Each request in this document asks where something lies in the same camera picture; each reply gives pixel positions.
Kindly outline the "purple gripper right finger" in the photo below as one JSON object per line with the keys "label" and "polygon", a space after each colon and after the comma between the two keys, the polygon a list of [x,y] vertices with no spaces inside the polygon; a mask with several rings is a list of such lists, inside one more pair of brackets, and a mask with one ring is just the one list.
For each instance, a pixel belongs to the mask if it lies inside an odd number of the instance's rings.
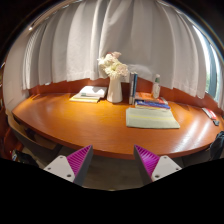
{"label": "purple gripper right finger", "polygon": [[144,185],[181,170],[169,156],[158,156],[138,145],[134,146],[134,157]]}

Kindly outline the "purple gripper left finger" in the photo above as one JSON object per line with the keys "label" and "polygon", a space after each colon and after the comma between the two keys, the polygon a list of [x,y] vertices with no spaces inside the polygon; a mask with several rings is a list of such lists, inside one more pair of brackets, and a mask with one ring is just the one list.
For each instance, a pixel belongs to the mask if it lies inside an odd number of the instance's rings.
{"label": "purple gripper left finger", "polygon": [[93,148],[88,145],[68,156],[59,155],[44,170],[67,181],[82,186],[93,156]]}

